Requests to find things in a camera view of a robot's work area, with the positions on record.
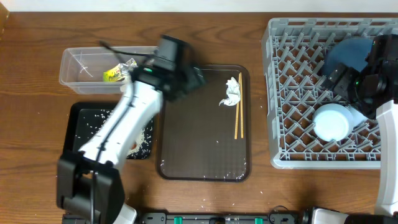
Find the light blue small bowl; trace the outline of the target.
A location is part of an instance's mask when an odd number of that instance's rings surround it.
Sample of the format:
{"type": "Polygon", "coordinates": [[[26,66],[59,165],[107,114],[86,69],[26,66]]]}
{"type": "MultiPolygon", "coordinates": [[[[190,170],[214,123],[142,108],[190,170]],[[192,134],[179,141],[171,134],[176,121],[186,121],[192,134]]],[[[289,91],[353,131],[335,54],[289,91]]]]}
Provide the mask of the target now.
{"type": "Polygon", "coordinates": [[[319,107],[312,119],[315,134],[324,141],[340,141],[354,128],[354,118],[349,109],[339,104],[319,107]]]}

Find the pile of white rice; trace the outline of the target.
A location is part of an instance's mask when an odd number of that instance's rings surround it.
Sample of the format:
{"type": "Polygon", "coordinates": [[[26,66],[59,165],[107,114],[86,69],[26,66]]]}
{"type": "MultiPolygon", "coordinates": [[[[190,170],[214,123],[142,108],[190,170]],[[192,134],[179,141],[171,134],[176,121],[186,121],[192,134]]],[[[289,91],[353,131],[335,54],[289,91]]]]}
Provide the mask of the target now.
{"type": "Polygon", "coordinates": [[[137,147],[135,149],[130,149],[128,152],[128,155],[131,156],[134,153],[138,153],[140,151],[140,149],[142,148],[142,145],[144,143],[146,143],[146,137],[143,131],[140,132],[140,134],[138,135],[135,143],[137,144],[137,147]]]}

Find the foil wrapper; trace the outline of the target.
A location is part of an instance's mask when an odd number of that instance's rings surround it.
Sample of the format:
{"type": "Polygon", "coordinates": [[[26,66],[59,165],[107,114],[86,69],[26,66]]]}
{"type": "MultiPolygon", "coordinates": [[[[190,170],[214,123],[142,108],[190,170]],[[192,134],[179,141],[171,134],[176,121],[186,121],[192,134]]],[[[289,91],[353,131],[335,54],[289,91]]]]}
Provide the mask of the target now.
{"type": "Polygon", "coordinates": [[[130,79],[130,72],[137,67],[137,62],[131,58],[127,62],[120,63],[116,70],[116,81],[122,82],[130,79]]]}

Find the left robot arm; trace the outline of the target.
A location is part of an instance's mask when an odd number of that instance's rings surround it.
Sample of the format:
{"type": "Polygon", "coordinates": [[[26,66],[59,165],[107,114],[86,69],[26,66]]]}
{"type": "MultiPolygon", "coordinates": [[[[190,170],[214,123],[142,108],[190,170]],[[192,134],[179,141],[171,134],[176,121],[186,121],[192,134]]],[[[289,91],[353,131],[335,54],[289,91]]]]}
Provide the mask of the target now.
{"type": "Polygon", "coordinates": [[[164,101],[175,101],[205,84],[193,47],[162,35],[158,49],[129,71],[125,91],[99,131],[78,152],[57,164],[56,204],[90,223],[134,223],[125,203],[121,171],[141,129],[164,101]]]}

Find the light blue cup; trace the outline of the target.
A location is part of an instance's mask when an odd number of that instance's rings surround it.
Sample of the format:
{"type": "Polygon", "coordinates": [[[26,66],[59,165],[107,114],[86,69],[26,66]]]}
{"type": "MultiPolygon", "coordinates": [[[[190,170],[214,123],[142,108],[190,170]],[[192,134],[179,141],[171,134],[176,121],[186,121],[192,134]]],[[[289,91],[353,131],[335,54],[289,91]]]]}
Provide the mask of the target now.
{"type": "Polygon", "coordinates": [[[353,108],[351,105],[349,105],[347,109],[352,114],[354,127],[368,120],[367,117],[365,117],[361,112],[353,108]]]}

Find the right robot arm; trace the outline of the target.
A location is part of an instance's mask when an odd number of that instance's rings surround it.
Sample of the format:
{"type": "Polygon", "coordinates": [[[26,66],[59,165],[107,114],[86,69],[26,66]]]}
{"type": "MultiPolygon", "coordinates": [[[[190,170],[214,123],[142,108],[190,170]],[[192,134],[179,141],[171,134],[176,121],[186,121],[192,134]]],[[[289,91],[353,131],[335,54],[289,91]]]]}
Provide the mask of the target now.
{"type": "Polygon", "coordinates": [[[341,41],[326,55],[322,87],[346,100],[326,104],[312,118],[324,141],[342,140],[360,122],[379,125],[381,168],[374,214],[346,214],[314,207],[301,223],[397,223],[397,35],[341,41]]]}

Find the yellow snack packet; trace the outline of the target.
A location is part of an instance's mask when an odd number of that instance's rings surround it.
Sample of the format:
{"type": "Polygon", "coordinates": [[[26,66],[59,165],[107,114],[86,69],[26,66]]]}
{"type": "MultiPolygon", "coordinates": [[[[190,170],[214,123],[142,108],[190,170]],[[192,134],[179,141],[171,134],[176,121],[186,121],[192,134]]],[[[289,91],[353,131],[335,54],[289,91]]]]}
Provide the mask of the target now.
{"type": "Polygon", "coordinates": [[[109,69],[103,73],[103,81],[104,82],[118,82],[124,79],[124,75],[122,73],[122,65],[118,64],[117,66],[109,69]]]}

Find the blue plate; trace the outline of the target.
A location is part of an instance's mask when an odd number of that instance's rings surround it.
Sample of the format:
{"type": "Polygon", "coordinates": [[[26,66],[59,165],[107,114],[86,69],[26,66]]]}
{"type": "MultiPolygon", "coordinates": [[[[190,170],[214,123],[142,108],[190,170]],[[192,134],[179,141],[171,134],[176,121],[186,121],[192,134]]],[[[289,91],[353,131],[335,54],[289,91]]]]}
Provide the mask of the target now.
{"type": "Polygon", "coordinates": [[[339,63],[360,72],[368,64],[366,58],[372,44],[371,39],[362,37],[353,37],[339,42],[327,52],[322,66],[322,75],[329,76],[339,63]]]}

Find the wooden chopstick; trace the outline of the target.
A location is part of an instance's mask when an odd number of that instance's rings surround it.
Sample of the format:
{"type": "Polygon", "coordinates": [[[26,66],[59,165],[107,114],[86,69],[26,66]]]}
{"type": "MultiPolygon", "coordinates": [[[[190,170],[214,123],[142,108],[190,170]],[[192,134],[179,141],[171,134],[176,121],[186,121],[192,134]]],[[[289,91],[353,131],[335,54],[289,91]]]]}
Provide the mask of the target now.
{"type": "Polygon", "coordinates": [[[240,100],[241,138],[243,139],[243,137],[244,137],[244,118],[243,118],[243,79],[242,79],[242,73],[239,74],[239,87],[240,87],[240,94],[241,94],[241,100],[240,100]]]}
{"type": "MultiPolygon", "coordinates": [[[[238,76],[239,86],[241,84],[241,73],[238,76]]],[[[234,139],[238,138],[238,124],[239,124],[239,102],[236,104],[236,119],[235,119],[235,129],[234,129],[234,139]]]]}

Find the white tissue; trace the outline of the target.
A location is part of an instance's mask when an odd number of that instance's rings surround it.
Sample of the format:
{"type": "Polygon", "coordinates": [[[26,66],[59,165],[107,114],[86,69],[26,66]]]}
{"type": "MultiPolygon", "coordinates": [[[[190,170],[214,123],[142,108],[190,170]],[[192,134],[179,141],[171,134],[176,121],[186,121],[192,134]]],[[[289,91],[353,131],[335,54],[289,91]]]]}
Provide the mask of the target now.
{"type": "Polygon", "coordinates": [[[238,81],[231,77],[227,82],[227,89],[226,89],[226,99],[222,99],[219,102],[219,105],[224,104],[226,106],[234,106],[238,104],[241,100],[241,92],[240,92],[240,84],[238,81]]]}

